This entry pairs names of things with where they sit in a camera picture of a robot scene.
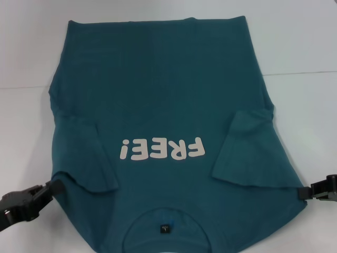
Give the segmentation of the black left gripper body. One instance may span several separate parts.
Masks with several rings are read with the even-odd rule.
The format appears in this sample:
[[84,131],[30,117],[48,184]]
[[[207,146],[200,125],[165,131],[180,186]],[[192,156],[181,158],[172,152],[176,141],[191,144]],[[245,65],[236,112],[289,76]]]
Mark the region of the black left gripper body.
[[29,194],[23,191],[12,191],[1,199],[1,227],[10,227],[27,220],[26,204]]

